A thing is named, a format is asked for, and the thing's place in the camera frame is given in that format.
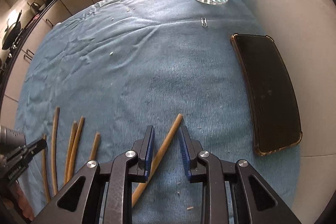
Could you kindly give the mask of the person left hand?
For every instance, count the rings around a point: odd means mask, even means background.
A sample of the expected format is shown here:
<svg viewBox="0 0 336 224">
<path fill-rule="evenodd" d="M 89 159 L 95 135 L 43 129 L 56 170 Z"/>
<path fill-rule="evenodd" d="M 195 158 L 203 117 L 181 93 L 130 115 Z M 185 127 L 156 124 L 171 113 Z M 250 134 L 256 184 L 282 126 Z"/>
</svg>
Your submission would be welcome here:
<svg viewBox="0 0 336 224">
<path fill-rule="evenodd" d="M 11 191 L 18 202 L 19 208 L 22 210 L 23 216 L 33 221 L 35 218 L 33 209 L 30 206 L 29 201 L 26 198 L 25 194 L 23 193 L 23 190 L 21 189 L 21 187 L 17 182 L 14 182 L 12 184 Z"/>
</svg>

